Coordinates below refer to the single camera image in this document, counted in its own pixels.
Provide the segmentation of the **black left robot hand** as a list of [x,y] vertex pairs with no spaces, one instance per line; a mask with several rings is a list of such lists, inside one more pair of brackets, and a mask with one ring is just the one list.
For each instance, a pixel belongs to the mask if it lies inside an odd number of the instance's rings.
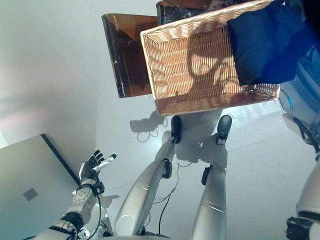
[[95,183],[100,182],[99,174],[101,170],[115,160],[116,157],[116,154],[104,157],[103,153],[97,149],[85,163],[81,164],[79,171],[80,183],[83,185],[87,180],[93,180]]

